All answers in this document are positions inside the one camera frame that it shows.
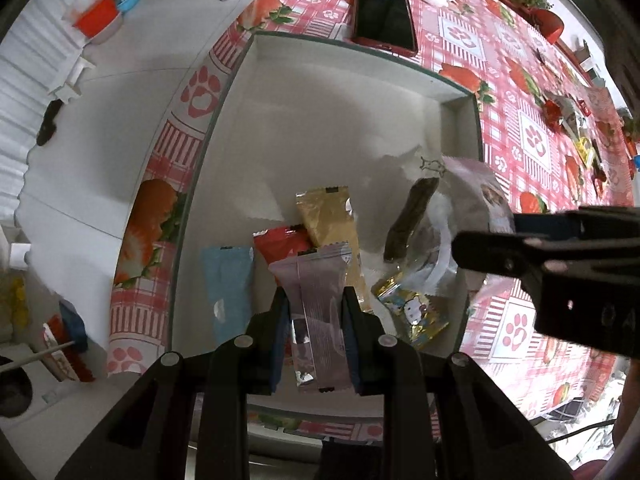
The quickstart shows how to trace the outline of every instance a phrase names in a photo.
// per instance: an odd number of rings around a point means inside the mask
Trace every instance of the black cable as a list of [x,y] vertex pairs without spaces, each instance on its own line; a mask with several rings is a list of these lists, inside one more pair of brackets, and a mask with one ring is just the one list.
[[556,438],[550,438],[549,440],[545,440],[545,442],[547,444],[553,444],[554,442],[558,442],[559,440],[564,440],[566,438],[569,438],[570,436],[575,436],[579,433],[582,433],[583,431],[595,430],[596,428],[604,428],[605,426],[611,426],[613,423],[615,423],[616,420],[617,419],[615,418],[610,418],[609,420],[602,420],[601,422],[596,422],[594,424],[585,426],[584,428],[580,428],[580,430],[575,430],[572,433],[567,433],[566,435],[558,436]]

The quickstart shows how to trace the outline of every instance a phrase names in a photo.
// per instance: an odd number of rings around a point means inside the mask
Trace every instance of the jerky stick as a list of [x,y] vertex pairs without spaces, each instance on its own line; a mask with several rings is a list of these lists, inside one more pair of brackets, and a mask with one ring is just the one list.
[[386,262],[401,260],[406,256],[406,245],[409,236],[414,232],[418,222],[424,216],[427,204],[439,183],[439,178],[419,178],[411,186],[409,196],[400,212],[400,216],[386,235],[384,254]]

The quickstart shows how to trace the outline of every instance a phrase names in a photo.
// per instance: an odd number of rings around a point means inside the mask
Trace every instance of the tablecloth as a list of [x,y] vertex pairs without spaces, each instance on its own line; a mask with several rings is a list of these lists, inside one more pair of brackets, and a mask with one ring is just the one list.
[[[220,93],[247,39],[265,29],[349,41],[351,3],[254,0],[186,75],[157,132],[124,235],[111,297],[109,373],[144,372],[166,348],[185,193]],[[515,212],[522,209],[523,192],[542,199],[552,212],[581,203],[632,205],[622,131],[606,89],[585,86],[561,53],[497,0],[455,0],[440,9],[421,0],[410,3],[419,43],[410,60],[476,93],[484,160]],[[600,141],[609,180],[601,200],[590,172],[578,169],[569,138],[545,126],[541,90],[584,99],[592,112],[588,123]],[[516,283],[507,294],[474,307],[462,351],[529,418],[575,396],[596,397],[613,356],[541,336],[532,328],[534,317],[530,298]]]

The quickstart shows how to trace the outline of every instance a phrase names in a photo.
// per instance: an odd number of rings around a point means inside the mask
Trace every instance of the red phone case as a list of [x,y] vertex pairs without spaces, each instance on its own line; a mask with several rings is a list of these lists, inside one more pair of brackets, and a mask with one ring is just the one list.
[[358,30],[358,0],[353,0],[353,36],[351,37],[351,41],[353,41],[353,43],[357,43],[362,46],[370,46],[371,48],[388,50],[389,52],[393,52],[394,54],[398,54],[399,56],[405,56],[405,57],[417,56],[418,40],[415,36],[414,17],[411,14],[411,5],[409,4],[409,0],[405,0],[405,2],[406,2],[407,12],[409,13],[409,20],[411,21],[411,34],[414,39],[413,49],[410,50],[402,46],[383,43],[381,41],[372,40],[371,38],[361,38],[360,36],[356,36],[356,31]]

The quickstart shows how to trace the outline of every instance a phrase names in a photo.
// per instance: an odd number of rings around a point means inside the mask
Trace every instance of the floor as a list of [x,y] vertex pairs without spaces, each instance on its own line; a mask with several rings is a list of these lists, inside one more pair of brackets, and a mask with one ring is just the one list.
[[113,273],[162,115],[187,70],[250,0],[141,0],[122,28],[84,55],[96,65],[81,97],[60,111],[56,135],[30,153],[17,221],[32,243],[28,295],[42,323],[71,301],[92,340],[84,357],[104,374]]

